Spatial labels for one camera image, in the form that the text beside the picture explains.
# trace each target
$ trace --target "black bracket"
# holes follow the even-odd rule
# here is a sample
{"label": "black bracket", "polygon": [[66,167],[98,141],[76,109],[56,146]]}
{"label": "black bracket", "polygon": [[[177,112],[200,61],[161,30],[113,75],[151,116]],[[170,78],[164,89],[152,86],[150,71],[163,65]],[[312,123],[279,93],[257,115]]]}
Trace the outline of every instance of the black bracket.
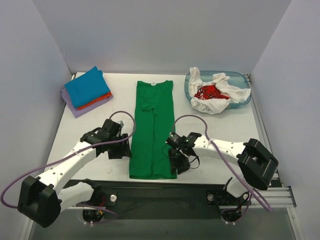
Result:
{"label": "black bracket", "polygon": [[39,177],[26,177],[22,184],[18,211],[46,228],[59,216],[61,207],[53,185],[45,185]]}
{"label": "black bracket", "polygon": [[[81,138],[81,142],[87,142],[91,145],[104,142],[122,140],[128,137],[127,133],[121,135],[122,125],[110,119],[106,119],[102,127],[97,127],[92,131],[85,133]],[[121,159],[122,157],[131,158],[129,140],[119,143],[104,144],[95,147],[96,156],[104,152],[108,152],[109,159]]]}
{"label": "black bracket", "polygon": [[243,195],[236,198],[224,189],[216,189],[208,190],[206,192],[205,199],[208,206],[238,206],[239,201],[243,202],[245,200]]}
{"label": "black bracket", "polygon": [[243,145],[242,154],[236,157],[244,179],[256,189],[267,190],[279,165],[278,160],[256,139],[251,138]]}
{"label": "black bracket", "polygon": [[201,137],[201,134],[196,132],[191,132],[187,137],[179,136],[175,132],[170,133],[166,142],[170,147],[172,147],[168,149],[171,174],[177,173],[179,175],[189,170],[190,163],[187,156],[197,157],[193,147],[195,146],[195,141],[198,137]]}

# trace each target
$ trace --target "stack of folded clothes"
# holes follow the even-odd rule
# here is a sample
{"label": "stack of folded clothes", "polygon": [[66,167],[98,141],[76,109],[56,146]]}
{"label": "stack of folded clothes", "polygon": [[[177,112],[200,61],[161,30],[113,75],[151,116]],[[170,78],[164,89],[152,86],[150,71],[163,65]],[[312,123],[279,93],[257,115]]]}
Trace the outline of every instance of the stack of folded clothes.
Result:
{"label": "stack of folded clothes", "polygon": [[65,84],[61,95],[76,118],[108,102],[113,97],[102,71],[96,66]]}

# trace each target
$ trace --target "laundry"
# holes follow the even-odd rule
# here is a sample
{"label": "laundry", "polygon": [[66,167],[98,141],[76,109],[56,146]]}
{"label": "laundry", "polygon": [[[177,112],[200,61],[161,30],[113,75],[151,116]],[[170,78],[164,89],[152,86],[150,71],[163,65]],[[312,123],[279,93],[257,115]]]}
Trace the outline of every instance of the laundry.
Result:
{"label": "laundry", "polygon": [[86,114],[87,112],[101,106],[102,104],[107,103],[109,100],[111,100],[114,97],[113,95],[111,95],[111,96],[104,98],[100,101],[97,101],[97,102],[95,102],[95,103],[93,103],[83,109],[77,109],[72,105],[71,98],[69,96],[67,89],[63,88],[61,90],[61,96],[62,96],[63,100],[65,101],[65,104],[70,109],[70,111],[72,112],[72,114],[75,118],[78,118],[78,117],[82,116],[83,114]]}
{"label": "laundry", "polygon": [[103,72],[95,66],[85,74],[64,85],[75,108],[84,106],[91,101],[110,92]]}
{"label": "laundry", "polygon": [[134,118],[136,131],[132,137],[129,162],[131,179],[176,179],[171,173],[165,142],[175,121],[172,97],[173,82],[137,82]]}
{"label": "laundry", "polygon": [[[189,95],[191,96],[190,103],[192,108],[198,110],[199,112],[213,115],[221,113],[229,106],[230,103],[245,102],[250,97],[251,90],[249,88],[242,89],[232,86],[228,83],[229,79],[230,77],[222,72],[214,74],[212,76],[212,81],[203,82],[200,78],[199,69],[197,67],[191,67],[188,91]],[[196,95],[198,94],[199,90],[202,87],[207,89],[207,86],[214,86],[220,92],[220,97],[208,99],[204,97],[197,98]],[[209,94],[206,94],[206,97],[208,97],[208,95],[217,95],[217,93],[214,93],[214,88],[209,87],[208,89],[211,91],[208,92]]]}
{"label": "laundry", "polygon": [[88,102],[87,104],[83,105],[83,106],[80,106],[80,107],[77,107],[76,109],[78,110],[81,110],[81,109],[85,109],[87,107],[89,107],[90,105],[96,103],[96,102],[99,102],[103,99],[107,99],[107,98],[110,98],[112,96],[112,93],[111,92],[108,92],[107,94],[104,94],[98,98],[96,98],[95,100],[91,101],[91,102]]}
{"label": "laundry", "polygon": [[201,100],[230,98],[221,94],[221,92],[214,85],[200,87],[194,96]]}
{"label": "laundry", "polygon": [[61,96],[76,118],[113,98],[103,72],[96,66],[66,83]]}

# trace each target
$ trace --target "white table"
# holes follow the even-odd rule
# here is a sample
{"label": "white table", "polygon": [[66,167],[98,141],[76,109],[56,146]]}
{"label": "white table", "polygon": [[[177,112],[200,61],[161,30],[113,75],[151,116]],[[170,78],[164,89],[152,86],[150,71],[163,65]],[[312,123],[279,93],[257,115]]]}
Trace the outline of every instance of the white table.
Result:
{"label": "white table", "polygon": [[[211,138],[229,142],[246,142],[250,138],[259,139],[257,125],[252,104],[239,109],[225,110],[218,115],[200,113],[191,108],[184,93],[184,75],[153,75],[153,74],[122,74],[104,73],[113,99],[98,108],[75,118],[68,107],[64,113],[48,158],[48,163],[64,157],[79,141],[83,134],[96,127],[101,127],[105,119],[113,112],[124,110],[134,116],[136,105],[137,81],[146,83],[161,83],[165,80],[173,81],[173,103],[175,118],[194,114],[202,117],[208,124],[208,134]],[[117,114],[112,120],[124,123],[122,133],[132,131],[133,122],[125,114]],[[190,132],[204,133],[204,125],[196,118],[181,119],[176,125],[176,132],[187,136]],[[74,180],[91,179],[100,181],[131,181],[131,182],[161,182],[161,183],[194,183],[194,184],[225,184],[232,177],[232,173],[219,159],[202,157],[200,167],[190,169],[178,175],[177,179],[167,180],[138,180],[129,178],[129,159],[108,159],[108,154],[101,154],[89,162],[75,176]],[[240,173],[238,166],[233,165]]]}

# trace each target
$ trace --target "plastic bin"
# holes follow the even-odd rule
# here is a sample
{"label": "plastic bin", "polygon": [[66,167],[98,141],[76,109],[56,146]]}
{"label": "plastic bin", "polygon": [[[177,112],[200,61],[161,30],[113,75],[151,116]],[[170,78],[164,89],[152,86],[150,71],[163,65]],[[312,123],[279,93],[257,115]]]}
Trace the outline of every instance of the plastic bin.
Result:
{"label": "plastic bin", "polygon": [[[203,82],[210,82],[213,80],[212,75],[213,74],[219,74],[219,73],[225,73],[227,76],[230,77],[228,80],[228,83],[230,85],[233,85],[235,87],[241,88],[241,89],[249,89],[249,83],[245,76],[242,74],[235,72],[235,71],[200,71],[200,78]],[[184,81],[184,93],[185,97],[191,101],[191,96],[189,95],[189,80],[190,80],[190,72],[185,76],[185,81]],[[226,109],[236,109],[239,108],[240,106],[246,105],[249,103],[251,100],[251,94],[247,98],[245,102],[241,103],[230,103],[229,106]]]}

